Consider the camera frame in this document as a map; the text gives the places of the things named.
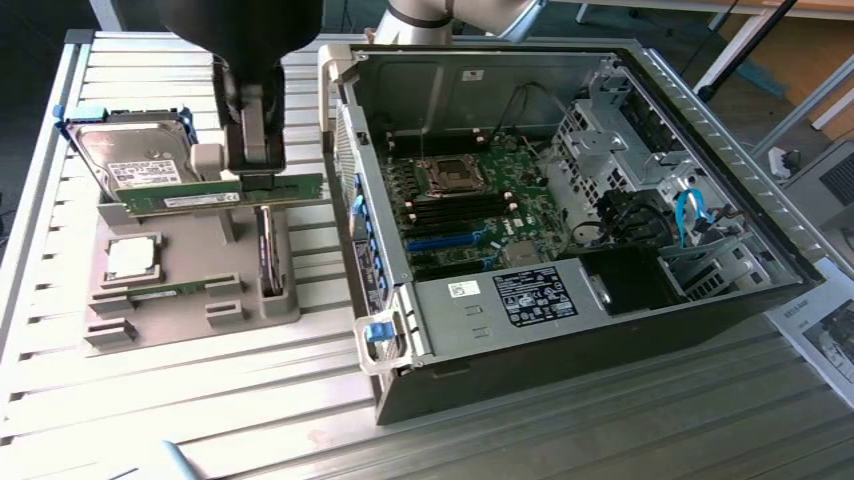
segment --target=cpu socket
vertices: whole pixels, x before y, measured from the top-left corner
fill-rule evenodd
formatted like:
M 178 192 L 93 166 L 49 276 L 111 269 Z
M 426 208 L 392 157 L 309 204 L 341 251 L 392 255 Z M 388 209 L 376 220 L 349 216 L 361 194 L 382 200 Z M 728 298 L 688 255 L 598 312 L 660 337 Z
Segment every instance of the cpu socket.
M 432 158 L 417 165 L 424 169 L 430 183 L 429 196 L 448 197 L 484 191 L 484 175 L 472 155 Z

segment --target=blue latch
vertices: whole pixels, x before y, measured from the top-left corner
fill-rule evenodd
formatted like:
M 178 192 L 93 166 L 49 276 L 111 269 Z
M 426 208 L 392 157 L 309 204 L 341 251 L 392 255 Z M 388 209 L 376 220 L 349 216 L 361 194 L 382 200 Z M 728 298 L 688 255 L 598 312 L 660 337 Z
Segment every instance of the blue latch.
M 384 342 L 396 338 L 396 326 L 392 322 L 372 323 L 365 331 L 365 339 L 374 342 Z
M 58 122 L 66 120 L 66 106 L 62 104 L 54 105 L 54 118 Z
M 99 105 L 83 105 L 75 107 L 69 115 L 73 122 L 97 123 L 103 122 L 107 118 L 107 109 Z
M 362 205 L 365 204 L 365 196 L 357 195 L 357 198 L 353 200 L 353 213 L 359 213 Z

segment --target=aluminum profile table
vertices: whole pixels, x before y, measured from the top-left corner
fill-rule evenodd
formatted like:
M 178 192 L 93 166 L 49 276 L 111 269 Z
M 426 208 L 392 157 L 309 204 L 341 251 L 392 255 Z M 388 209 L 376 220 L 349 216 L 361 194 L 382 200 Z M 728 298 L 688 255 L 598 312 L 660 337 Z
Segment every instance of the aluminum profile table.
M 359 41 L 325 36 L 285 61 L 294 171 L 325 171 L 317 49 Z M 66 46 L 51 104 L 186 104 L 215 141 L 210 62 L 169 34 L 102 33 Z M 377 427 L 329 205 L 290 213 L 299 323 L 86 358 L 98 188 L 50 124 L 47 112 L 0 272 L 5 480 L 106 478 L 153 438 L 206 478 L 854 476 L 852 411 L 761 318 L 690 350 Z

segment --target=hard drive label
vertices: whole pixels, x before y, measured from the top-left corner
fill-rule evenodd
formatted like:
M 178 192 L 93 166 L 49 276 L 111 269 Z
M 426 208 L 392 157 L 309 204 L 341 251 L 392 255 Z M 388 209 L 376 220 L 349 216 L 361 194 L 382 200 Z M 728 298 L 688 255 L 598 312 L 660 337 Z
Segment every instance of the hard drive label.
M 510 323 L 528 327 L 578 315 L 556 267 L 493 277 Z
M 110 163 L 107 166 L 119 188 L 157 187 L 182 183 L 173 160 Z

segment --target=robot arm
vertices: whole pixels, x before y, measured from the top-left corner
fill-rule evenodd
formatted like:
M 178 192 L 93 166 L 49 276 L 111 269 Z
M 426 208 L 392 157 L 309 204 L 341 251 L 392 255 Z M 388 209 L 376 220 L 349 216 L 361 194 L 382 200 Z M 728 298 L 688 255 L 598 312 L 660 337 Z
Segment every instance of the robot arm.
M 285 169 L 281 59 L 321 32 L 322 0 L 158 0 L 166 27 L 215 55 L 229 169 L 265 188 Z
M 389 0 L 377 43 L 446 44 L 457 18 L 497 37 L 521 42 L 549 0 Z

